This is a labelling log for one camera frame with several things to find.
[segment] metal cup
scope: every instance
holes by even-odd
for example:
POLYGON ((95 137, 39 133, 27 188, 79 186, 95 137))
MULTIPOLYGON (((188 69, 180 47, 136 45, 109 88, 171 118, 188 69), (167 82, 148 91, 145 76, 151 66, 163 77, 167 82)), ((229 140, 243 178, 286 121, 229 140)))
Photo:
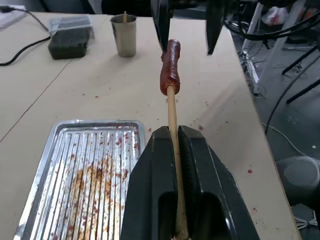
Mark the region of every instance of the metal cup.
POLYGON ((111 18, 113 35, 115 39, 116 49, 120 57, 129 58, 136 55, 136 22, 137 17, 132 15, 116 15, 111 18))

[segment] grilled sausage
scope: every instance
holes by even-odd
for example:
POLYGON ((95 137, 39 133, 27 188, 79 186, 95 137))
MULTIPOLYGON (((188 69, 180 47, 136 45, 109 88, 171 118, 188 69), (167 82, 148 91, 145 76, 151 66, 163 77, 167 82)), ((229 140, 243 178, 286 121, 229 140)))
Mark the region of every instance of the grilled sausage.
POLYGON ((160 73, 160 90, 167 95, 167 87, 174 87, 174 94, 180 90, 180 78, 178 74, 178 59, 180 58, 180 42, 171 39, 168 42, 167 52, 163 52, 161 59, 163 66, 160 73))

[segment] metal baking tray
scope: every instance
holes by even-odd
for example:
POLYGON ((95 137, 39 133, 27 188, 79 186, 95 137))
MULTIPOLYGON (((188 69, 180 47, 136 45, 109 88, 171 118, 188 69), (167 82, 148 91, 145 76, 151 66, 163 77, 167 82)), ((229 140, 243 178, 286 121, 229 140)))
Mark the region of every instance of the metal baking tray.
POLYGON ((138 121, 58 122, 14 240, 119 240, 129 175, 144 147, 138 121))

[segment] food crumbs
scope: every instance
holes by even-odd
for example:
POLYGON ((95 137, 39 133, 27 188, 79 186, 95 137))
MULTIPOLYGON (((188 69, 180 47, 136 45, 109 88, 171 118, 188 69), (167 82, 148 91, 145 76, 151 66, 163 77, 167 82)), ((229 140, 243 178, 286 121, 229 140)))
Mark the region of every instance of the food crumbs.
POLYGON ((119 137, 119 140, 118 140, 115 144, 117 144, 117 145, 122 144, 122 138, 121 138, 121 137, 119 137))
POLYGON ((129 173, 128 169, 125 169, 124 174, 122 176, 122 182, 124 182, 126 180, 126 178, 128 177, 128 173, 129 173))

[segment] table surface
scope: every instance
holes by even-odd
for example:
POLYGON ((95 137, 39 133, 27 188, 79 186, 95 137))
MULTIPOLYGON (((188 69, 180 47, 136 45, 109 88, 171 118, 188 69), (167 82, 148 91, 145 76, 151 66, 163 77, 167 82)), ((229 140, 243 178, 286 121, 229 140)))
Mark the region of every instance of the table surface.
MULTIPOLYGON (((61 14, 36 14, 47 22, 61 14)), ((144 124, 145 140, 168 125, 160 93, 161 49, 151 18, 137 19, 137 54, 117 55, 110 17, 93 15, 84 58, 53 60, 48 42, 0 68, 0 233, 12 239, 51 127, 63 120, 120 119, 144 124)), ((0 61, 47 34, 30 16, 0 32, 0 61)), ((233 174, 262 240, 301 239, 279 180, 230 33, 206 55, 205 22, 172 19, 181 42, 176 95, 179 125, 198 129, 233 174)))

